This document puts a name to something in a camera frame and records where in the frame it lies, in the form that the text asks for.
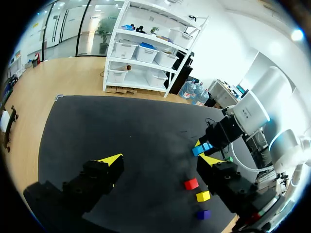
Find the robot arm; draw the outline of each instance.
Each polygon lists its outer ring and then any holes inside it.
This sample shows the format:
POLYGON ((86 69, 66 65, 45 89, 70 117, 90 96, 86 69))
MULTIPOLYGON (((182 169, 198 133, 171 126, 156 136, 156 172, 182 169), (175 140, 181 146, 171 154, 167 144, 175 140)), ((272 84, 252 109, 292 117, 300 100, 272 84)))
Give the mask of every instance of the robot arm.
MULTIPOLYGON (((211 145, 206 154, 222 150, 243 133, 251 135, 270 122, 271 113, 291 94, 292 88, 285 74, 277 67, 270 67, 237 105, 223 109, 225 117, 220 122, 210 124, 206 129, 206 135, 199 139, 201 144, 209 142, 211 145)), ((311 148, 310 138, 297 137, 290 129, 274 132, 267 138, 271 139, 267 142, 277 173, 311 160, 304 152, 311 148)))

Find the red cube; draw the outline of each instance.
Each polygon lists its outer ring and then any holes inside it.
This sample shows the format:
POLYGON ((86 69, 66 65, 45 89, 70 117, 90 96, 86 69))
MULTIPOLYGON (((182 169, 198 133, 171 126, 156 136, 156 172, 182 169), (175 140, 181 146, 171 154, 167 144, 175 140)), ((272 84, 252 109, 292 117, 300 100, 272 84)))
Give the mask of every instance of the red cube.
POLYGON ((184 182, 186 190, 193 190, 199 187, 199 183, 196 178, 184 182))

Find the ceiling light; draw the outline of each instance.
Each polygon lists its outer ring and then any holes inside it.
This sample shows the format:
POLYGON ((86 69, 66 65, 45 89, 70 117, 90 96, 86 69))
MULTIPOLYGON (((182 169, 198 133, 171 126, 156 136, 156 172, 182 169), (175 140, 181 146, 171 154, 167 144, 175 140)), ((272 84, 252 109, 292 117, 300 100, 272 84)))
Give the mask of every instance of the ceiling light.
POLYGON ((292 40, 293 41, 297 41, 297 40, 301 40, 303 38, 303 32, 301 30, 295 30, 292 33, 292 40))

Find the glass wall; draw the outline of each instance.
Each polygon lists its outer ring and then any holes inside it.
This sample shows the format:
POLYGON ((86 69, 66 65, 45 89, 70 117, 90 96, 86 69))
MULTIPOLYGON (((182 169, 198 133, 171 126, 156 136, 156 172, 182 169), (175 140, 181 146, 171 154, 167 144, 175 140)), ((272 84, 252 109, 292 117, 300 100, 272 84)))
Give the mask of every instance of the glass wall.
POLYGON ((123 2, 92 0, 87 8, 88 2, 58 0, 40 9, 28 24, 12 58, 20 54, 22 64, 25 64, 35 58, 36 52, 40 53, 41 61, 76 54, 106 56, 123 2))
POLYGON ((78 56, 106 56, 122 1, 92 0, 82 23, 78 56))
POLYGON ((45 60, 75 56, 87 3, 88 0, 63 0, 54 4, 46 27, 45 60))

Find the black mat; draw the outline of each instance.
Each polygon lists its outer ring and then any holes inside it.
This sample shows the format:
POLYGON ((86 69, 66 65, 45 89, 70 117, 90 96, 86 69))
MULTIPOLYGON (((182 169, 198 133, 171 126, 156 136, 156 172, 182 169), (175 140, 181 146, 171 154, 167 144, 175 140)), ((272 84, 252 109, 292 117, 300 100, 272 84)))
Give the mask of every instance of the black mat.
MULTIPOLYGON (((196 193, 207 188, 191 148, 205 132, 206 117, 219 121, 223 115, 215 108, 164 101, 59 98, 41 139, 38 179, 61 189, 84 162, 123 153, 124 173, 85 219, 122 233, 221 232, 234 214, 216 195, 196 201, 196 193), (193 177, 200 187, 185 190, 183 181, 193 177), (196 212, 204 209, 211 210, 211 218, 197 220, 196 212)), ((242 139, 234 145, 241 160, 253 167, 242 139)), ((255 174, 241 172, 254 181, 255 174)))

